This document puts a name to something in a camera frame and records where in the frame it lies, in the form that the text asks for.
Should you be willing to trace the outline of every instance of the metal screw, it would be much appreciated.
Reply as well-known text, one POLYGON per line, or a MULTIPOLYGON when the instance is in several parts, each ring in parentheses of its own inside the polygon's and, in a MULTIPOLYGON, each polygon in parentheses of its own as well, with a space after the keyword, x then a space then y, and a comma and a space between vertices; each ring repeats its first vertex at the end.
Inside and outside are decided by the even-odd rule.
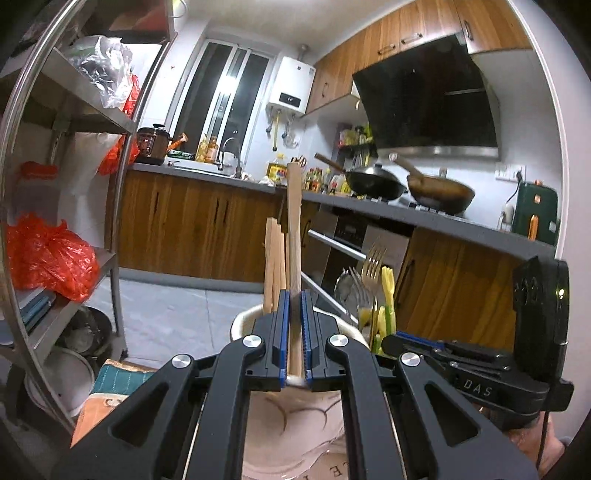
POLYGON ((173 358, 173 367, 174 368, 185 368, 191 364, 191 357, 188 355, 181 353, 173 358))
POLYGON ((345 335, 337 333, 329 338, 329 342, 334 346, 345 346, 349 343, 349 339, 345 335))
POLYGON ((402 363, 407 367, 416 367, 421 362, 421 358, 416 353, 412 352, 403 353, 400 360, 402 360, 402 363))
POLYGON ((258 335, 246 335, 242 339, 242 343, 248 348, 256 348, 262 343, 262 338, 258 335))

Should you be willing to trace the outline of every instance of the condiment bottle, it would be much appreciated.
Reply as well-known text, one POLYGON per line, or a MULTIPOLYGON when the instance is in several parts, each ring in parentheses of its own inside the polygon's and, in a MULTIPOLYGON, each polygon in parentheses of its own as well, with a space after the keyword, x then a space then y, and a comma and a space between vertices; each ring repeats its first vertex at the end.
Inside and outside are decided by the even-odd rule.
POLYGON ((209 145, 207 146, 207 153, 205 155, 205 162, 207 163, 215 163, 217 159, 217 137, 212 136, 211 140, 209 141, 209 145))

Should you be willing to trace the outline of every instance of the gray countertop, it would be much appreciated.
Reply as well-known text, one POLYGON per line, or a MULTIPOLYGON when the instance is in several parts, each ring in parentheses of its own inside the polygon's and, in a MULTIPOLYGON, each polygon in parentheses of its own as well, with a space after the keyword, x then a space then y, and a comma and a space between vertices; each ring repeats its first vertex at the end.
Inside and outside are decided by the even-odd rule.
MULTIPOLYGON (((129 169, 173 175, 188 179, 211 181, 222 185, 269 194, 284 194, 286 191, 286 189, 282 187, 269 187, 221 175, 182 170, 180 168, 133 163, 129 166, 129 169)), ((529 259, 536 255, 541 257, 554 257, 555 249, 552 245, 542 242, 533 242, 521 235, 500 232, 482 225, 470 223, 463 219, 440 215, 438 213, 414 210, 397 205, 388 205, 387 203, 372 202, 370 200, 357 200, 350 197, 339 197, 312 192, 302 192, 302 199, 307 202, 339 207, 368 216, 388 218, 397 222, 445 233, 446 235, 493 248, 494 250, 513 255, 517 258, 529 259)))

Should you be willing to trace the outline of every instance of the tiled floor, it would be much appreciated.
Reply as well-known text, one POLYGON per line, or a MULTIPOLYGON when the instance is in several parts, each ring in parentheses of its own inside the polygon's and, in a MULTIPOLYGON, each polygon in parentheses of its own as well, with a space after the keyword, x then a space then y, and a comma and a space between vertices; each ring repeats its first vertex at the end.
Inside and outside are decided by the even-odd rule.
MULTIPOLYGON (((165 287, 121 280, 129 361, 161 367, 177 353, 201 358, 229 342, 232 320, 262 303, 262 295, 165 287)), ((104 279, 87 305, 113 320, 111 286, 104 279)))

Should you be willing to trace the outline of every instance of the black wok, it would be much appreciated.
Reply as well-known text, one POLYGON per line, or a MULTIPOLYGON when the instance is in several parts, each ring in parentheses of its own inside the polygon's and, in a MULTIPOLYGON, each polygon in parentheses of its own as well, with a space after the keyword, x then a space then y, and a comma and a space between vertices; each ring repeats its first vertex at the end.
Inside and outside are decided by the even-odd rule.
POLYGON ((358 195, 368 195, 372 198, 382 197, 384 200, 396 200, 405 191, 406 187, 400 183, 396 175, 384 170, 381 165, 372 167, 358 167, 345 171, 338 163, 317 153, 315 158, 335 170, 344 173, 351 190, 358 195))

